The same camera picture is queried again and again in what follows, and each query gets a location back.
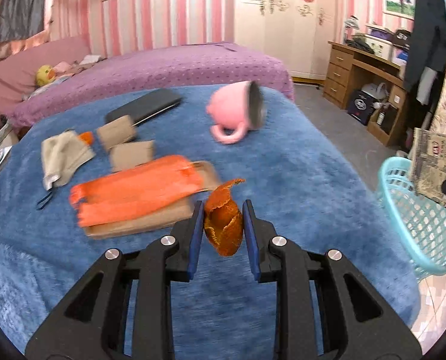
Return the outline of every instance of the silver screw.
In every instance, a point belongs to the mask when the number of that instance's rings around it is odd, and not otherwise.
[[[273,245],[276,245],[276,246],[285,246],[286,238],[282,237],[281,235],[277,235],[276,237],[273,237],[272,243],[273,243]]]
[[[118,249],[108,249],[105,253],[104,256],[109,259],[109,260],[114,260],[115,258],[117,258],[120,255],[120,251]]]
[[[176,238],[173,237],[172,235],[165,235],[162,239],[161,239],[161,243],[165,246],[170,246],[173,245],[176,242]]]
[[[342,253],[337,249],[331,249],[328,251],[328,257],[334,261],[341,260],[343,257]]]

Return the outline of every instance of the basket rim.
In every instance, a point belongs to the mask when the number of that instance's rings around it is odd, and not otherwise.
[[[395,215],[395,212],[398,212],[398,209],[393,202],[393,199],[390,196],[390,191],[387,187],[387,183],[385,181],[385,176],[387,171],[390,167],[394,167],[396,159],[398,159],[398,162],[400,164],[400,168],[406,168],[405,170],[408,172],[411,164],[411,160],[403,157],[389,157],[387,158],[383,164],[380,167],[380,170],[378,171],[378,183],[380,184],[380,191],[384,195],[384,204],[389,204],[392,208],[391,212],[388,212],[387,214],[392,216],[396,222],[398,223],[398,229],[393,229],[402,239],[403,247],[406,249],[406,251],[409,253],[410,257],[414,261],[414,263],[430,273],[431,275],[444,275],[446,274],[446,264],[445,265],[438,265],[434,263],[430,257],[428,257],[426,254],[424,254],[423,250],[417,245],[417,243],[413,240],[413,237],[411,237],[410,233],[407,231],[407,227],[403,223],[400,215]]]

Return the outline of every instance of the bed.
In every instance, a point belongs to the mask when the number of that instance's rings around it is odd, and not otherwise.
[[[90,51],[81,37],[42,44],[0,61],[0,113],[16,128],[77,105],[141,89],[256,80],[294,99],[291,77],[280,60],[233,43],[175,46],[115,56],[44,93],[34,91],[42,65],[81,61]]]
[[[261,130],[237,144],[215,142],[205,106],[220,87],[175,88],[182,104],[138,126],[138,139],[155,140],[155,157],[207,160],[223,181],[245,178],[232,190],[239,205],[251,199],[259,218],[309,251],[341,250],[410,326],[420,303],[409,257],[350,164],[294,103],[271,88],[262,89],[268,113]],[[20,350],[105,250],[135,251],[169,232],[105,240],[84,235],[68,194],[71,186],[110,172],[98,142],[93,144],[96,157],[58,188],[44,210],[35,209],[44,195],[41,141],[67,128],[94,131],[107,112],[146,92],[83,104],[40,121],[13,147],[0,173],[0,326]],[[235,256],[222,258],[204,238],[194,280],[172,285],[177,358],[270,359],[275,298],[274,283],[253,280],[244,243]]]

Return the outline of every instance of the gray floor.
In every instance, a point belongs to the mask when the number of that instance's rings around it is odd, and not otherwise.
[[[295,85],[295,101],[306,117],[353,165],[362,180],[374,191],[382,162],[395,154],[384,147],[366,127],[322,97],[313,86]]]

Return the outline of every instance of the purple bedspread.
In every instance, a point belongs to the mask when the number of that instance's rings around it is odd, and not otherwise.
[[[233,43],[175,46],[109,58],[7,115],[14,127],[32,126],[47,116],[122,93],[186,85],[255,80],[294,100],[291,77],[275,58]]]

